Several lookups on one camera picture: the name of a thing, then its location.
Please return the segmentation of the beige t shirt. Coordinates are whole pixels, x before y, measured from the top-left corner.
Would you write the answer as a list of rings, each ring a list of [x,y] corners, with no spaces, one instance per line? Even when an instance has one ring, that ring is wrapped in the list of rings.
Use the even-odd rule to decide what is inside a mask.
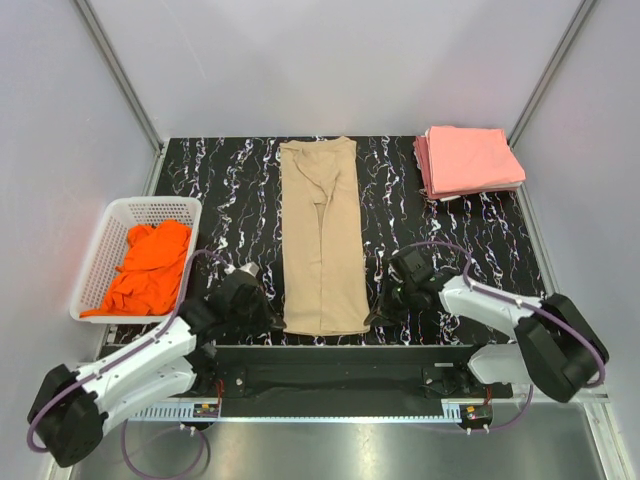
[[[369,331],[355,141],[280,145],[285,331]]]

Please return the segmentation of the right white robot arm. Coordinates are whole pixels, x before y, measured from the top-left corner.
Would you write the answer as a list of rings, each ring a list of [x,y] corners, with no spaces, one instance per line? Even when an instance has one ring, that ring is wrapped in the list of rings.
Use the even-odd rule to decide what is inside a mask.
[[[409,313],[438,310],[496,330],[506,344],[479,347],[444,378],[437,395],[476,396],[493,384],[529,384],[548,398],[569,402],[605,379],[609,353],[567,296],[522,296],[472,279],[469,270],[436,270],[419,245],[386,263],[382,287],[366,325],[390,327]]]

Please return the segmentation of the white plastic laundry basket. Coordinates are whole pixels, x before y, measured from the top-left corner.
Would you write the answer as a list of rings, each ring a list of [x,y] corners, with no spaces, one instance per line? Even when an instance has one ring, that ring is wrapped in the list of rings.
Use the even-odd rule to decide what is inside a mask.
[[[128,232],[138,225],[158,226],[175,220],[191,229],[187,253],[195,251],[202,214],[202,204],[196,198],[180,196],[138,196],[112,201],[105,209],[90,243],[71,297],[69,313],[79,322],[95,324],[159,323],[161,316],[91,316],[88,310],[99,308],[129,250]]]

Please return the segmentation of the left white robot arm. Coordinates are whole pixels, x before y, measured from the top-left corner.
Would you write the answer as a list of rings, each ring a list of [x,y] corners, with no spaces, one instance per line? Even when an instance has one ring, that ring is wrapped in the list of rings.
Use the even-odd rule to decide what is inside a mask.
[[[169,317],[105,358],[44,377],[27,415],[27,443],[62,468],[89,456],[115,427],[153,404],[215,386],[216,346],[233,334],[266,333],[280,325],[258,266],[227,273],[206,297],[185,300]]]

